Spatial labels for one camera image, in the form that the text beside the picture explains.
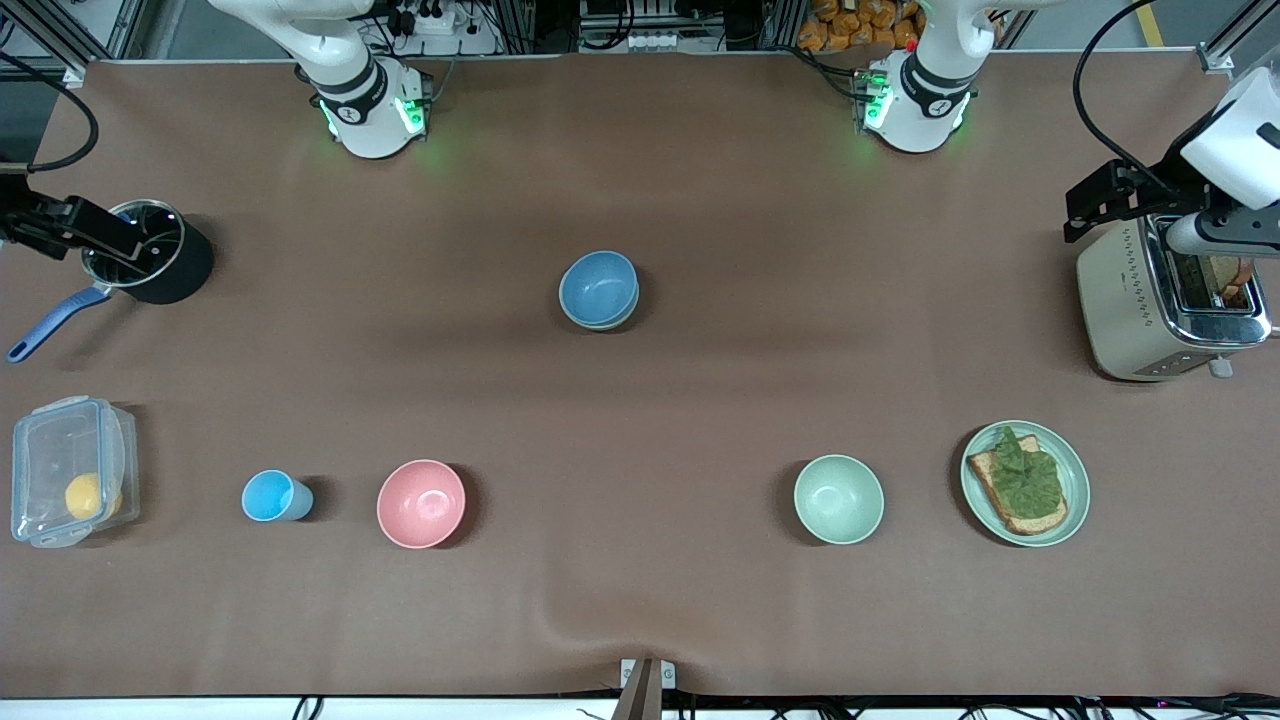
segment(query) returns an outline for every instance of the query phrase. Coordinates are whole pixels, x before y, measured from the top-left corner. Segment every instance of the plastic cup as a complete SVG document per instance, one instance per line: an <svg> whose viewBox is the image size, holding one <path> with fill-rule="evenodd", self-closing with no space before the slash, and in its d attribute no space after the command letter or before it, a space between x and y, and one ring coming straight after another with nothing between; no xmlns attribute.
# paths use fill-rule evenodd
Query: plastic cup
<svg viewBox="0 0 1280 720"><path fill-rule="evenodd" d="M311 488L280 470L262 470L250 478L241 493L241 509L250 520L276 523L298 520L311 511Z"/></svg>

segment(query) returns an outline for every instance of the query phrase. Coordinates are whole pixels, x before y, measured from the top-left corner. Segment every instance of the green bowl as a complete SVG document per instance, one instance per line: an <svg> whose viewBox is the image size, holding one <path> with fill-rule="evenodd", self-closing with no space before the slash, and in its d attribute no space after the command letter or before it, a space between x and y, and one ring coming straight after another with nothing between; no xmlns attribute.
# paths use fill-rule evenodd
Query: green bowl
<svg viewBox="0 0 1280 720"><path fill-rule="evenodd" d="M846 455L824 455L796 478L796 515L822 542L867 539L884 516L884 489L876 473Z"/></svg>

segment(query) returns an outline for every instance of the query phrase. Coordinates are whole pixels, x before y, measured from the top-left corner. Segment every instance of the saucepan handle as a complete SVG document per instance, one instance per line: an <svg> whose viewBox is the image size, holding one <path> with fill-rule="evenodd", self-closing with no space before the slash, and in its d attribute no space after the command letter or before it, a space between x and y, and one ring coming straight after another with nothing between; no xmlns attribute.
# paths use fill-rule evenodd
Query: saucepan handle
<svg viewBox="0 0 1280 720"><path fill-rule="evenodd" d="M31 357L31 354L35 352L37 347L44 345L45 341L49 340L49 336L54 334L54 331L63 327L63 323L67 320L72 319L72 315L86 307L92 307L110 300L111 290L111 287L93 283L67 300L63 300L56 307L50 310L42 320L36 323L36 327L31 328L31 332L9 348L9 354L5 355L5 359L10 363L22 363L27 357Z"/></svg>

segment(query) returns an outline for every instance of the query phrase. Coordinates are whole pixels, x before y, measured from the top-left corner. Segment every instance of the floor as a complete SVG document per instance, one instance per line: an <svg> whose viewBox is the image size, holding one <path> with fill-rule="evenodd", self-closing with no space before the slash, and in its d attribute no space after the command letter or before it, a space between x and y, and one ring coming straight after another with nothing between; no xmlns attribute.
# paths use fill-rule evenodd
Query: floor
<svg viewBox="0 0 1280 720"><path fill-rule="evenodd" d="M1206 40L1215 28L1221 27L1244 1L1161 0L1149 6L1152 15L1148 15L1147 22L1139 20L1139 17L1126 18L1112 28L1100 46L1128 49L1196 45ZM119 3L120 0L82 0L72 8L78 13L86 13L86 22L91 24L95 36L99 36L109 32L102 29L104 8L110 9ZM1018 47L1079 50L1108 17L1128 3L1129 0L1080 0L1041 10L1029 23ZM1262 47L1263 37L1280 37L1280 13L1272 15L1275 17L1268 18L1268 22L1274 32L1257 32L1256 37L1240 47L1239 55L1252 58L1270 50ZM20 29L4 44L4 47L23 55L36 50ZM148 58L174 60L285 56L284 51L266 36L239 19L215 10L207 0L165 0L155 17L143 51ZM38 83L0 82L0 152L19 160L29 159L44 135L54 100L54 92Z"/></svg>

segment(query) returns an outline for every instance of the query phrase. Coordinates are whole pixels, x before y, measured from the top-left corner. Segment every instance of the yellow lemon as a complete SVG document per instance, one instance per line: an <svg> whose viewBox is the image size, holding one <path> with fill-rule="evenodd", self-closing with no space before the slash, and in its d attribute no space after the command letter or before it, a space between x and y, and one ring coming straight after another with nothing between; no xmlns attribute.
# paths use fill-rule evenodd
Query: yellow lemon
<svg viewBox="0 0 1280 720"><path fill-rule="evenodd" d="M72 518L77 520L86 520L97 515L97 511L102 509L102 491L97 487L97 473L84 473L82 475L76 475L76 478L67 486L67 510L70 511ZM111 507L106 514L106 518L115 515L115 511L120 509L120 496L116 495L111 500Z"/></svg>

